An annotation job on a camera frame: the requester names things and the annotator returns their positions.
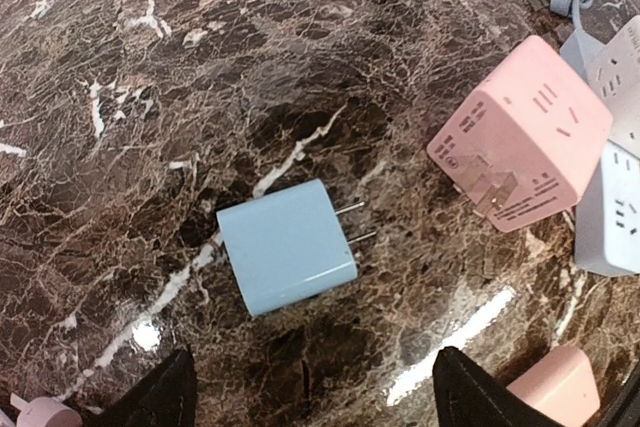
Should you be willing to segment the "white cube socket adapter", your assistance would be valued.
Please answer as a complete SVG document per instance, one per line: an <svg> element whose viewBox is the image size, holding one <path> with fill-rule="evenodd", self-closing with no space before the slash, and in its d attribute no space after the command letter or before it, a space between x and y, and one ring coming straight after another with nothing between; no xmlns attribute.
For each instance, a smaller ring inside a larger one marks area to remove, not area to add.
<svg viewBox="0 0 640 427"><path fill-rule="evenodd" d="M639 16L632 17L587 65L587 79L613 116L609 140L639 156Z"/></svg>

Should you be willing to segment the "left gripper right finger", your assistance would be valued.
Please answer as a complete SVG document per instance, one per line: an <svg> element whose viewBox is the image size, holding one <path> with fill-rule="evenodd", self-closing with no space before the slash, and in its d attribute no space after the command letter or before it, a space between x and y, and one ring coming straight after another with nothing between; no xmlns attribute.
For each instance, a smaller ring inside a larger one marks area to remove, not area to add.
<svg viewBox="0 0 640 427"><path fill-rule="evenodd" d="M509 392L456 347L438 352L432 378L441 427L559 425Z"/></svg>

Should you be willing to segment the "blue power strip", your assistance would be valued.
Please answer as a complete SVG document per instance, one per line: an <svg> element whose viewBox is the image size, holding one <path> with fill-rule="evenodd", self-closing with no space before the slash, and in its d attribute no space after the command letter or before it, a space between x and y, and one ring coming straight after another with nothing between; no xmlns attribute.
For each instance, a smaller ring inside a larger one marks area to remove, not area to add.
<svg viewBox="0 0 640 427"><path fill-rule="evenodd" d="M560 55L588 83L587 65L604 45L574 32ZM639 273L639 156L610 140L576 207L574 258L579 268L604 277Z"/></svg>

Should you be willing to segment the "pink cube socket adapter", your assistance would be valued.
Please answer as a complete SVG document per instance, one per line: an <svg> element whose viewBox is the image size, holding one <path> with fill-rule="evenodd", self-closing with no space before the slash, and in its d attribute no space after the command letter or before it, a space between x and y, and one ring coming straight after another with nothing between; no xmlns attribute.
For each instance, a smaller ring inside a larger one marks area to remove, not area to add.
<svg viewBox="0 0 640 427"><path fill-rule="evenodd" d="M512 232L575 206L613 116L543 38L522 41L428 144L475 212Z"/></svg>

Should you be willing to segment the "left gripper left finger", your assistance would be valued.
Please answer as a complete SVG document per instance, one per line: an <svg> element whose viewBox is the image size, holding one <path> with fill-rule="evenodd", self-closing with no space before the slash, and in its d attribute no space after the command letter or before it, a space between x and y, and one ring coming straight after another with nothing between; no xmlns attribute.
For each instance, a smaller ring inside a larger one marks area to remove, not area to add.
<svg viewBox="0 0 640 427"><path fill-rule="evenodd" d="M189 348L173 351L115 404L85 420L100 427L194 427L197 376Z"/></svg>

